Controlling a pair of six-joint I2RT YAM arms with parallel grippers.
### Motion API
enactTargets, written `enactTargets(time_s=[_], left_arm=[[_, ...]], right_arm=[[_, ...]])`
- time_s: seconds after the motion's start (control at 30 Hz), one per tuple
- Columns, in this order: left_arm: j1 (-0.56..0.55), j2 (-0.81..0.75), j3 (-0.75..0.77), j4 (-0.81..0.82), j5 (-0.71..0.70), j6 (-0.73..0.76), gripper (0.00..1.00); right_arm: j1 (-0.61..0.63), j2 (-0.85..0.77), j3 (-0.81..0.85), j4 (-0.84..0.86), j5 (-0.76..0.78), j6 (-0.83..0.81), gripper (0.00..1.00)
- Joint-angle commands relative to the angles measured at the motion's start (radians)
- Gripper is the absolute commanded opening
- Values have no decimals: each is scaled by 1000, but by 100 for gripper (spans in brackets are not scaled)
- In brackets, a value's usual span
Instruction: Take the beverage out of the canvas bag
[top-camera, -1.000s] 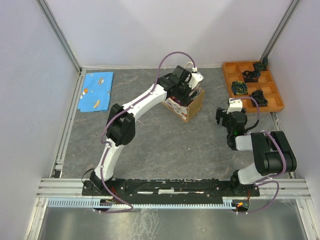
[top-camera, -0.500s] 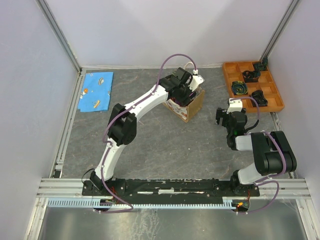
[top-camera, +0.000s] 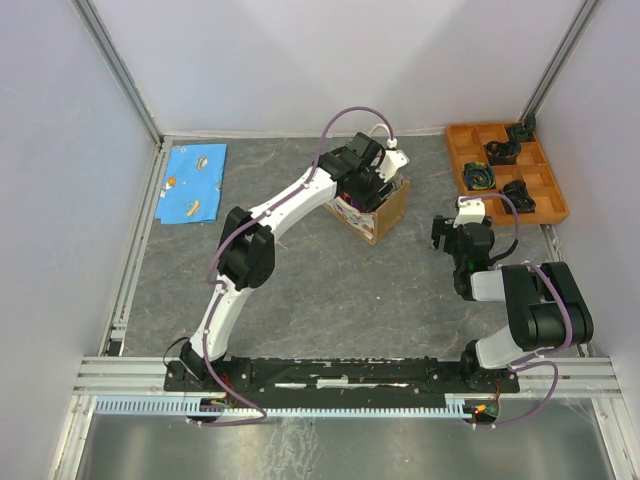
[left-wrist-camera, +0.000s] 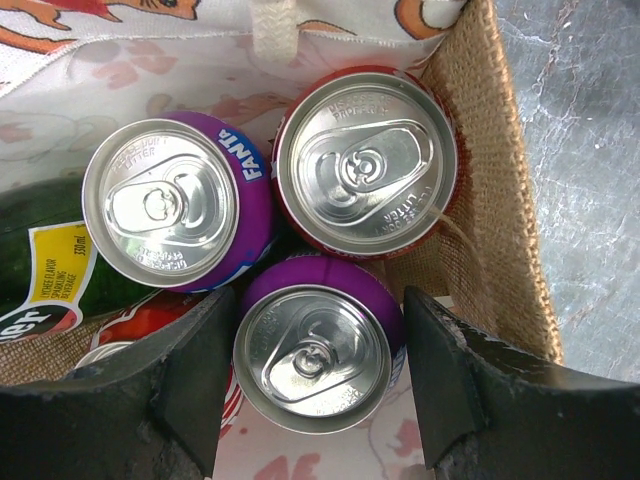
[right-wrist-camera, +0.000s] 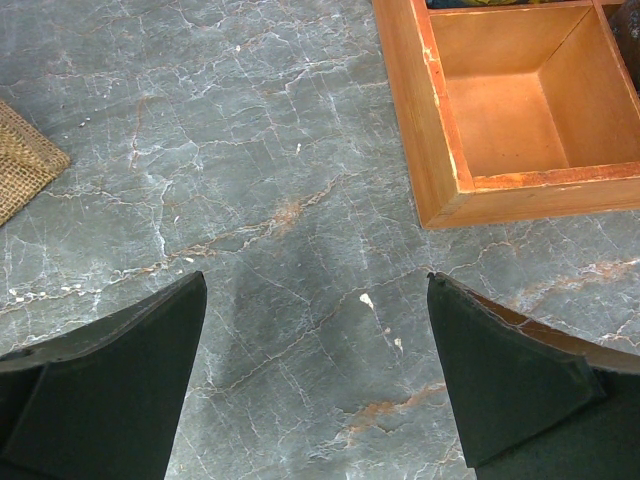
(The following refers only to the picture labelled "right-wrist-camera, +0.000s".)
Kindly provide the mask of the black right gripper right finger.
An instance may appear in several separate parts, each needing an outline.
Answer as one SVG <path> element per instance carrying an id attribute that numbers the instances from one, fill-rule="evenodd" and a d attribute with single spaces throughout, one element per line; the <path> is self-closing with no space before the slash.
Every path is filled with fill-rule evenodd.
<path id="1" fill-rule="evenodd" d="M 635 479 L 639 359 L 442 273 L 428 310 L 466 465 L 480 479 Z"/>

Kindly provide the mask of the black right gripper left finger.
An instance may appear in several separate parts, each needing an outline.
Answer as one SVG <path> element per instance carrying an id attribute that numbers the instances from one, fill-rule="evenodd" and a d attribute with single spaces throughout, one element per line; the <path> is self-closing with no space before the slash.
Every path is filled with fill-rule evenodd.
<path id="1" fill-rule="evenodd" d="M 195 271 L 2 355 L 2 478 L 164 478 L 205 311 Z"/>

